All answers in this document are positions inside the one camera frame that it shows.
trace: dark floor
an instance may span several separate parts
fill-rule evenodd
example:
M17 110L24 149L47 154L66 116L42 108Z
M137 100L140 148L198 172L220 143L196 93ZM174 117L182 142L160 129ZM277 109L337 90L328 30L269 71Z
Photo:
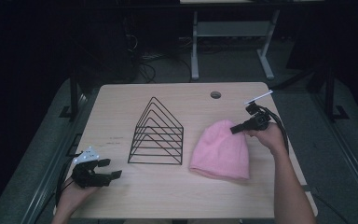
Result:
M274 86L300 72L285 68L293 46L291 41L275 40L270 46L268 59L276 76L273 80L265 78L256 57L255 49L261 46L262 39L219 41L200 54L200 79L194 82L257 81ZM143 55L150 58L160 53L151 50ZM190 80L188 50L175 57L144 60L144 63L146 65L140 65L132 83L181 83ZM85 73L90 71L87 66L81 69ZM66 80L56 93L34 140L0 198L0 224L29 223L24 217L29 216L31 211L39 213L40 207L39 210L33 210L29 204L40 196L38 191L42 189L42 179L51 171L48 165L57 150L66 150L76 134L82 133L99 87L106 79L78 81L86 96L86 100L80 105L78 116L74 122L59 118L62 108L70 104L69 81ZM311 191L315 197L322 200L315 199L319 210L318 223L347 223L338 214L348 223L358 223L358 181L350 169L350 163L344 157L342 144L337 140L335 132L337 129L345 136L347 145L358 160L358 106L349 89L336 80L335 105L342 105L350 118L330 122L318 103L324 98L324 91L308 93L306 86L309 81L310 76L300 79L284 90L275 91L272 94L273 99ZM56 165L61 168L64 161L65 158L60 158ZM58 174L53 175L47 183L47 193L40 197L40 204L48 201L47 197L54 190L57 176ZM41 212L37 223L51 221L53 201ZM122 220L71 220L71 223L121 222ZM244 223L273 223L273 220L244 220Z

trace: black wire rack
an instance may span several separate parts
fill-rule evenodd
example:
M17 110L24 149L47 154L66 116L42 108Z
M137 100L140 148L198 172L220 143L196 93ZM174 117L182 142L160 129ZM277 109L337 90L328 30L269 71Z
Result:
M152 97L135 127L128 163L182 165L182 124Z

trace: human hand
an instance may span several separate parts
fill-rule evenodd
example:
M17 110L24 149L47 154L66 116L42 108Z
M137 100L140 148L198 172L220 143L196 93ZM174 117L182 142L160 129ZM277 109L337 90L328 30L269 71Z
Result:
M52 223L67 223L75 210L98 189L100 187L82 189L74 182L72 177L69 177L63 184L61 198Z
M255 136L260 143L269 148L272 155L276 155L277 153L284 152L287 154L283 135L281 129L278 127L276 123L270 122L268 127L264 131L256 131L256 130L247 130L244 131L246 134L250 135L251 137Z

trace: pink beanie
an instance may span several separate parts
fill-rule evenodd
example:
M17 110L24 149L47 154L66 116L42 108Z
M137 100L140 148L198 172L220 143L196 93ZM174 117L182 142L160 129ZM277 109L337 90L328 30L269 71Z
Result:
M245 134L232 134L230 120L217 121L205 129L190 163L190 170L219 179L248 179L249 154Z

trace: table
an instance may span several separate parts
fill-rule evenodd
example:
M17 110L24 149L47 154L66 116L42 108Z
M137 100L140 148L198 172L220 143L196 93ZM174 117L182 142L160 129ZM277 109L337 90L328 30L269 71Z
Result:
M323 1L323 0L298 0L296 2ZM181 4L213 4L213 3L244 3L249 4L250 0L181 0ZM258 59L263 67L267 79L273 79L274 74L269 66L267 51L275 30L280 14L276 9L269 21L198 21L198 12L194 12L193 20L193 48L191 52L191 78L199 79L199 63L197 55L198 36L264 36L265 43L257 50Z
M63 13L72 13L76 11L77 13L83 14L85 11L87 12L95 12L95 11L112 11L113 14L121 15L122 18L125 18L126 13L138 13L138 12L148 12L150 17L159 14L161 12L175 12L179 11L181 13L186 13L188 11L192 12L193 16L193 46L191 52L191 77L192 79L199 79L199 65L198 65L198 57L197 57L197 37L198 36L210 36L206 35L206 33L202 33L202 30L208 31L207 29L202 29L202 26L208 24L208 22L199 22L198 21L198 11L220 11L220 10L230 10L230 9L260 9L260 8L274 8L275 11L271 15L269 21L257 21L248 22L248 21L239 21L237 23L233 22L234 28L238 26L247 26L250 27L249 31L241 30L240 35L235 34L233 36L265 36L266 42L261 49L257 50L257 56L261 62L263 70L268 79L273 79L273 73L270 69L269 62L267 59L267 51L269 49L269 42L272 38L276 20L280 14L280 9L285 7L300 7L300 6L322 6L326 5L328 1L325 0L294 0L293 2L264 2L264 1L251 1L251 0L171 0L171 1L153 1L148 3L146 1L86 1L83 5L75 5L75 6L62 6L61 10ZM223 32L222 34L214 34L212 36L227 36L232 35L227 32ZM71 101L76 101L76 90L75 88L71 89L71 93L74 97L71 97ZM72 102L72 112L69 114L71 119L76 116L77 105L76 102Z
M211 92L221 93L219 99ZM217 180L189 171L192 151L203 130L221 119L242 123L250 116L245 100L266 93L264 83L129 84L101 87L77 153L89 146L111 164L95 171L122 170L122 176L80 207L85 218L269 218L273 217L274 161L256 138L246 137L250 179ZM127 163L135 125L156 97L184 127L183 164ZM272 97L257 100L278 114ZM307 185L290 146L301 185ZM315 216L317 208L307 192Z

